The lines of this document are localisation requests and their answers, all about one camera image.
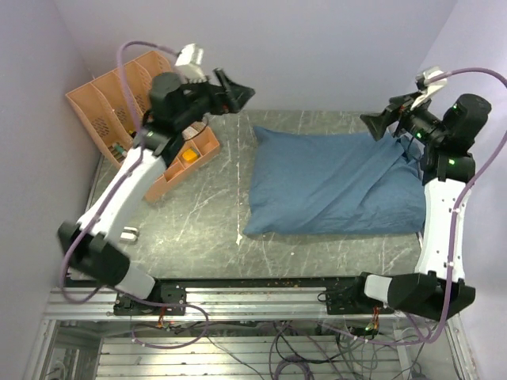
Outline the blue pillowcase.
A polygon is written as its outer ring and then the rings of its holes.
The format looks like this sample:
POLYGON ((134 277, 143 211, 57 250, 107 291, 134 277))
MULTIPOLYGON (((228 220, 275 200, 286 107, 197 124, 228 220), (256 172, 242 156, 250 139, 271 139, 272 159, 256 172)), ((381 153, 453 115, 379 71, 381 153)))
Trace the blue pillowcase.
POLYGON ((256 126, 244 234, 412 234, 425 223, 406 136, 296 135, 256 126))

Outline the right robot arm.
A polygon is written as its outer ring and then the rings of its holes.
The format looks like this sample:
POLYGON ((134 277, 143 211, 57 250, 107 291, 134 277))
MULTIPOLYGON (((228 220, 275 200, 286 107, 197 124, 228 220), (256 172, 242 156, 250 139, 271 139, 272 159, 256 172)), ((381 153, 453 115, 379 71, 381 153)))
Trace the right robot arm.
POLYGON ((360 119, 374 140, 396 124, 396 135, 408 133, 424 147, 421 170, 426 211, 421 254, 410 274, 364 273, 364 285, 350 292, 349 304, 361 314, 382 302, 393 310, 446 321, 470 306, 476 296, 476 290, 465 284, 463 222, 476 171, 469 150, 486 125, 491 105, 465 93, 438 119, 429 111, 431 101, 418 104, 417 96, 392 97, 382 112, 366 113, 360 119))

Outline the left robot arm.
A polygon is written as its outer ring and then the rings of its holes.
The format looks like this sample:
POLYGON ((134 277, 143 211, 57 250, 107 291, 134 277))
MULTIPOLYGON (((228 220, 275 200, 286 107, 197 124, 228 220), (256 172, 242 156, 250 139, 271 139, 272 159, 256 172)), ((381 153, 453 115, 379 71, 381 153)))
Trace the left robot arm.
POLYGON ((57 236, 64 251, 61 275, 69 268, 133 297, 143 314, 161 306, 156 280, 117 248, 133 211, 148 189, 170 167, 185 144, 183 131, 207 114, 240 112, 254 89, 215 69, 218 84, 207 78, 182 82, 173 72, 153 78, 151 107, 142 119, 133 147, 99 200, 75 223, 63 222, 57 236))

